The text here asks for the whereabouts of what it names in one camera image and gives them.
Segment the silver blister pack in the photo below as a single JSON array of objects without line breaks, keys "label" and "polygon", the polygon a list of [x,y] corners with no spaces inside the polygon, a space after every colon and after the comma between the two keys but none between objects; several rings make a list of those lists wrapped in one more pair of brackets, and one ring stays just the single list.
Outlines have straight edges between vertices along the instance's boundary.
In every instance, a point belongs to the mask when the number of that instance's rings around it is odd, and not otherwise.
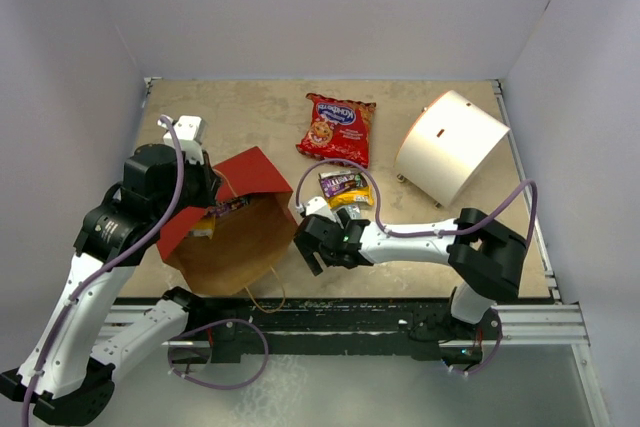
[{"label": "silver blister pack", "polygon": [[362,214],[360,207],[357,204],[343,205],[334,210],[336,216],[346,222],[348,219],[361,219]]}]

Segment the white cylindrical appliance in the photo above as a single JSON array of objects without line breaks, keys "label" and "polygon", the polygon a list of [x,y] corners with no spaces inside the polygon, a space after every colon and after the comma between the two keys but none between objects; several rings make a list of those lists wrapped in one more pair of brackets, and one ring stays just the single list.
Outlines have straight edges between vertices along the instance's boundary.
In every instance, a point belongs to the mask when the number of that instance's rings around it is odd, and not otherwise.
[{"label": "white cylindrical appliance", "polygon": [[509,131],[504,123],[449,90],[413,123],[394,168],[435,202],[448,206]]}]

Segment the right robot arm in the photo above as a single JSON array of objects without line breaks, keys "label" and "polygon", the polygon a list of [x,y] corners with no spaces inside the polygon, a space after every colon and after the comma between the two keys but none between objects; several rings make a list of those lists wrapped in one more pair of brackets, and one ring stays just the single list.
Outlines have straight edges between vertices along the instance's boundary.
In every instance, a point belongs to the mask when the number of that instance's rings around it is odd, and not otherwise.
[{"label": "right robot arm", "polygon": [[325,267],[370,267],[387,262],[441,264],[462,279],[445,313],[446,330],[467,338],[496,302],[518,298],[528,244],[524,237],[475,208],[428,224],[383,228],[347,214],[309,213],[293,242],[314,275]]}]

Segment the red cookie snack packet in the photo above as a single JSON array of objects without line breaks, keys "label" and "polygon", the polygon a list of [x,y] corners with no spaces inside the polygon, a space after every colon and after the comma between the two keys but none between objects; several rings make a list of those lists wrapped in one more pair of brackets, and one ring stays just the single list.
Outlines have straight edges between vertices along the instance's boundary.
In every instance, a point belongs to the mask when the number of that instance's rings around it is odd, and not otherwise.
[{"label": "red cookie snack packet", "polygon": [[296,145],[299,153],[318,160],[370,164],[370,133],[377,104],[308,93],[313,103],[309,128]]}]

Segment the yellow snack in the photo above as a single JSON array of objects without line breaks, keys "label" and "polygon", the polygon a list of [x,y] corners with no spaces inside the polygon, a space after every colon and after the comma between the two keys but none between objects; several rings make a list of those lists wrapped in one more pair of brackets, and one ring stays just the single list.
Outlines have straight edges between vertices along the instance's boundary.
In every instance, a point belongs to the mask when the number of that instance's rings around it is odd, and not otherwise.
[{"label": "yellow snack", "polygon": [[215,230],[215,222],[216,219],[214,217],[203,217],[191,226],[187,236],[211,239]]}]

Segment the yellow snack bar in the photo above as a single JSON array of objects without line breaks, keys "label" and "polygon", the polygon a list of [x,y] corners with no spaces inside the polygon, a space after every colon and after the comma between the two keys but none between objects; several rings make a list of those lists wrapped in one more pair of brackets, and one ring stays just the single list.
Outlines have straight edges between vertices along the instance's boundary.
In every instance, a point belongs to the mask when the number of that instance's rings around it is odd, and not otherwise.
[{"label": "yellow snack bar", "polygon": [[369,186],[346,190],[338,193],[328,200],[331,209],[339,208],[349,204],[364,204],[373,206],[375,204],[372,190]]}]

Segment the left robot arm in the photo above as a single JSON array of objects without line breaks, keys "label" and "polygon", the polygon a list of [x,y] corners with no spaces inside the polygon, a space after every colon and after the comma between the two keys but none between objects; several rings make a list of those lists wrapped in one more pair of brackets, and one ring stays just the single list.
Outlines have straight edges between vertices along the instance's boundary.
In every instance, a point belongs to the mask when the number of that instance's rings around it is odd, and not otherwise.
[{"label": "left robot arm", "polygon": [[123,179],[86,214],[64,290],[28,358],[1,375],[1,393],[21,405],[21,423],[86,426],[116,385],[162,342],[194,339],[206,325],[199,298],[176,287],[133,324],[97,340],[103,322],[161,228],[190,207],[214,203],[221,180],[193,141],[147,144],[124,164]]}]

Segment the purple candy packet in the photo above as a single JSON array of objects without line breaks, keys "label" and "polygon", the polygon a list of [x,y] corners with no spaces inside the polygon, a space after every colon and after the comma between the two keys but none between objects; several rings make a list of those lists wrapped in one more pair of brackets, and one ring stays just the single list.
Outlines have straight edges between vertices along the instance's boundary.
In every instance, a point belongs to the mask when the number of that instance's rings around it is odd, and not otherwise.
[{"label": "purple candy packet", "polygon": [[241,208],[244,208],[250,204],[250,197],[240,196],[235,197],[227,201],[218,202],[214,206],[209,207],[206,210],[206,217],[220,218],[231,214]]},{"label": "purple candy packet", "polygon": [[360,173],[347,170],[321,173],[318,175],[318,181],[327,199],[368,186],[366,179]]}]

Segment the red paper bag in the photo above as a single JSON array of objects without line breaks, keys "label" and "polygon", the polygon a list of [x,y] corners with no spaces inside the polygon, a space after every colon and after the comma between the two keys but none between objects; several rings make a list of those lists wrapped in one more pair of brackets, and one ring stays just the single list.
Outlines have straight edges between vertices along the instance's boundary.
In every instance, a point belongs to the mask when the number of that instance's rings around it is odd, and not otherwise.
[{"label": "red paper bag", "polygon": [[259,147],[214,167],[222,179],[216,201],[250,197],[250,204],[215,218],[211,239],[188,237],[204,208],[186,207],[162,227],[157,248],[162,261],[181,272],[199,295],[238,294],[285,256],[297,223],[289,210],[293,189]]}]

